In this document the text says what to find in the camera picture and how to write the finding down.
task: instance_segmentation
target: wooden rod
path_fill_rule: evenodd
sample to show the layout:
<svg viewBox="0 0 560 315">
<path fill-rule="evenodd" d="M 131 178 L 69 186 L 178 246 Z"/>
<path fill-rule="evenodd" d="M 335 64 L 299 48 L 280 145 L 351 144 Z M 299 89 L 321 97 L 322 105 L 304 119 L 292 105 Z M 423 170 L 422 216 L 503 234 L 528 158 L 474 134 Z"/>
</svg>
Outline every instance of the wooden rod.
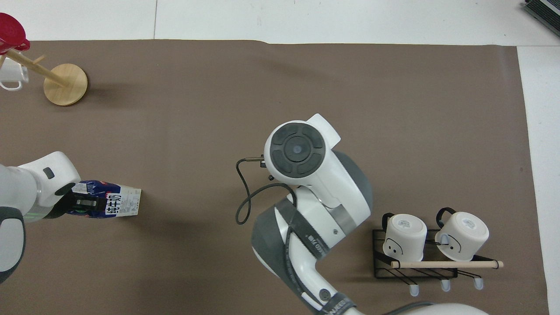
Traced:
<svg viewBox="0 0 560 315">
<path fill-rule="evenodd" d="M 49 71 L 48 69 L 46 69 L 45 67 L 41 66 L 40 64 L 33 64 L 33 60 L 29 59 L 28 57 L 18 53 L 17 51 L 13 50 L 13 49 L 9 49 L 6 52 L 6 55 L 12 59 L 13 61 L 21 64 L 22 66 L 27 67 L 27 69 L 33 70 L 35 72 L 37 72 L 38 74 L 51 79 L 53 82 L 55 82 L 56 84 L 60 85 L 61 87 L 65 87 L 68 85 L 68 82 L 61 78 L 60 76 L 52 73 L 51 71 Z"/>
<path fill-rule="evenodd" d="M 503 268 L 502 261 L 392 261 L 391 268 Z"/>
</svg>

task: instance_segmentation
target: wooden peg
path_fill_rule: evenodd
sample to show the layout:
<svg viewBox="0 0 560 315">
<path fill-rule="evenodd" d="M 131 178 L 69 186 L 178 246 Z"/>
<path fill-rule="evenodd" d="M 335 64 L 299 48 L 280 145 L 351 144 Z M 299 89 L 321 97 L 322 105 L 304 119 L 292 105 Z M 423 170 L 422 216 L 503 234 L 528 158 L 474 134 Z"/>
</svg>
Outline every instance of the wooden peg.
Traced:
<svg viewBox="0 0 560 315">
<path fill-rule="evenodd" d="M 40 64 L 34 64 L 33 60 L 29 59 L 28 57 L 18 53 L 13 49 L 9 49 L 6 52 L 6 56 L 8 56 L 13 61 L 21 64 L 22 66 L 27 67 L 29 70 L 33 70 L 38 74 L 51 79 L 52 81 L 56 82 L 57 85 L 61 87 L 65 87 L 68 85 L 68 82 L 61 78 L 60 76 L 54 74 L 53 72 L 49 71 L 45 67 L 41 66 Z"/>
<path fill-rule="evenodd" d="M 33 60 L 33 64 L 38 64 L 39 62 L 41 62 L 41 60 L 45 59 L 46 55 L 42 55 L 41 57 Z"/>
</svg>

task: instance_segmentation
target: red cup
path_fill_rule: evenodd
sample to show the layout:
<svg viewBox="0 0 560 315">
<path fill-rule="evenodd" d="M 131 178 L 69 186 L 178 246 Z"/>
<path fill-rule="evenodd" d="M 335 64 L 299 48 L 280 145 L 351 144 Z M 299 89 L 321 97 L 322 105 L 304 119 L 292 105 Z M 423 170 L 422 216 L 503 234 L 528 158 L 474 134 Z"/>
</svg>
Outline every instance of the red cup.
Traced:
<svg viewBox="0 0 560 315">
<path fill-rule="evenodd" d="M 25 39 L 24 27 L 13 16 L 0 13 L 0 55 L 12 48 L 28 50 L 29 41 Z"/>
</svg>

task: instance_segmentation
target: mug rack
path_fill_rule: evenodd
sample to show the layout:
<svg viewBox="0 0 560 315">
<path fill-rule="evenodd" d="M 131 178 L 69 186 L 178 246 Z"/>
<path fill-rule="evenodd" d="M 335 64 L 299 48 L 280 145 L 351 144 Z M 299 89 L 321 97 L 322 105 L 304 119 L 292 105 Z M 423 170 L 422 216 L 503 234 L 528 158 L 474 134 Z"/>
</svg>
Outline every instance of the mug rack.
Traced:
<svg viewBox="0 0 560 315">
<path fill-rule="evenodd" d="M 466 276 L 473 279 L 477 290 L 484 288 L 480 275 L 460 270 L 459 268 L 492 268 L 503 267 L 503 262 L 492 258 L 474 255 L 468 262 L 451 261 L 436 247 L 435 234 L 439 229 L 428 229 L 426 245 L 424 247 L 423 261 L 405 262 L 385 255 L 382 245 L 385 241 L 385 232 L 382 229 L 372 231 L 372 244 L 374 255 L 374 277 L 376 279 L 399 279 L 409 286 L 413 297 L 419 294 L 418 279 L 436 279 L 441 282 L 441 289 L 445 292 L 451 290 L 451 279 Z"/>
</svg>

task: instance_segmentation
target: white mug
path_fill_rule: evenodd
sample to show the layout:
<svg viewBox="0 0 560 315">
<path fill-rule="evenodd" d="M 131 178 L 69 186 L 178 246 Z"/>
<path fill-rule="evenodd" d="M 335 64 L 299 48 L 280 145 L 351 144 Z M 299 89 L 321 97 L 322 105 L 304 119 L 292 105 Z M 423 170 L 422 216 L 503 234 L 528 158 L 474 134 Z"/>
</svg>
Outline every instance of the white mug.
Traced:
<svg viewBox="0 0 560 315">
<path fill-rule="evenodd" d="M 17 82 L 17 87 L 7 87 L 4 83 Z M 29 82 L 27 68 L 19 63 L 6 58 L 0 68 L 0 86 L 8 91 L 19 91 L 24 86 L 24 82 Z"/>
<path fill-rule="evenodd" d="M 399 261 L 421 261 L 428 229 L 419 218 L 410 214 L 386 213 L 381 221 L 385 231 L 383 252 Z"/>
<path fill-rule="evenodd" d="M 445 222 L 441 220 L 444 212 L 451 213 Z M 442 208 L 436 216 L 441 228 L 436 233 L 435 241 L 439 250 L 454 261 L 471 261 L 474 254 L 486 242 L 490 233 L 484 222 L 467 212 L 456 212 L 451 208 Z"/>
</svg>

